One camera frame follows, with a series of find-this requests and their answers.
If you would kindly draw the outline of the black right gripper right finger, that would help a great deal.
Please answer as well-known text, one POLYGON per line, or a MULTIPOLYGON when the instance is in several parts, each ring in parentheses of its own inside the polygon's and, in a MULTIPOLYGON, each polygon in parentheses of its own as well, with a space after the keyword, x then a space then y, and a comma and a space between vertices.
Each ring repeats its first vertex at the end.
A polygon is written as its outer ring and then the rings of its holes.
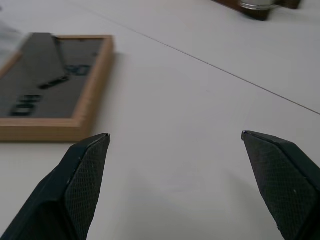
POLYGON ((259 192, 284 240, 320 240, 320 167, 296 144, 243 131, 259 192))

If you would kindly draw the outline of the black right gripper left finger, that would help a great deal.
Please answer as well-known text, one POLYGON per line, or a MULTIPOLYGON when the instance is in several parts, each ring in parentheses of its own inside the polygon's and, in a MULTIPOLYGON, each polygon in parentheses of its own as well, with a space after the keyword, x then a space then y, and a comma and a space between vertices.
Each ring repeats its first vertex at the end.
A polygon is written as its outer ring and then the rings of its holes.
POLYGON ((111 137, 73 144, 33 190, 0 240, 87 240, 111 137))

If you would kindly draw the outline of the dark wooden tray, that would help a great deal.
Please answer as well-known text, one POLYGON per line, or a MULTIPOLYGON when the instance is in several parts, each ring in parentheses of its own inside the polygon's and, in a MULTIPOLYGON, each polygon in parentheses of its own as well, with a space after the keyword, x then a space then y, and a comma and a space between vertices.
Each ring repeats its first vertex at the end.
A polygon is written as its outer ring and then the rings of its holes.
POLYGON ((233 9, 251 19, 266 21, 275 7, 297 10, 303 0, 278 0, 271 10, 249 10, 240 7, 239 0, 212 0, 220 5, 233 9))

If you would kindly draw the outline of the wooden framed black sign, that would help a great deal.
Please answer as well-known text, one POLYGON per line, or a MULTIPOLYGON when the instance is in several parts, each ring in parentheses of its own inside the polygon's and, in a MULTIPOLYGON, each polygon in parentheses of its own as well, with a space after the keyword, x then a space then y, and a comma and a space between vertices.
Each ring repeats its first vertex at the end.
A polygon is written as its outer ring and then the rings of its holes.
POLYGON ((89 137, 114 58, 111 35, 31 33, 0 67, 0 142, 89 137))

